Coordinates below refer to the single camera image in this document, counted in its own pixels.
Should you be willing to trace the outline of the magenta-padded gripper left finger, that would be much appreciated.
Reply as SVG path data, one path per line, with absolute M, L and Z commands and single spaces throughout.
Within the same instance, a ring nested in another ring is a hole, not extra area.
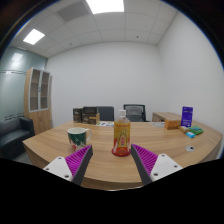
M 92 146 L 88 145 L 67 157 L 56 157 L 44 167 L 44 170 L 76 185 L 81 185 L 92 155 Z

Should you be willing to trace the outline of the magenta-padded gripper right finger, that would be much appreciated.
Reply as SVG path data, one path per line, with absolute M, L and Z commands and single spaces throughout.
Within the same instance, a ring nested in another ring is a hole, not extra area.
M 136 144 L 131 145 L 134 158 L 143 185 L 150 184 L 182 169 L 166 154 L 155 154 Z

